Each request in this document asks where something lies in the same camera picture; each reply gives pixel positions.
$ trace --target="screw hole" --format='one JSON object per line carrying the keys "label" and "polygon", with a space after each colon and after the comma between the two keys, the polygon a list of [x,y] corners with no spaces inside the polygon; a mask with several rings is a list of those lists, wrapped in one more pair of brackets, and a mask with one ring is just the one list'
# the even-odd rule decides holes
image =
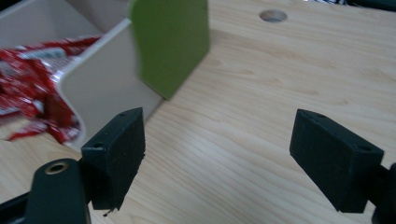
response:
{"label": "screw hole", "polygon": [[98,143],[95,143],[95,144],[93,145],[93,147],[96,147],[96,148],[102,147],[102,146],[103,146],[103,143],[102,143],[102,142],[98,142]]}
{"label": "screw hole", "polygon": [[46,174],[47,175],[56,175],[59,174],[60,172],[63,172],[64,170],[66,170],[68,167],[67,163],[64,161],[61,162],[57,162],[52,164],[51,166],[49,166],[46,169]]}
{"label": "screw hole", "polygon": [[285,12],[278,9],[265,10],[260,13],[259,16],[263,21],[272,23],[282,22],[288,18],[288,15]]}

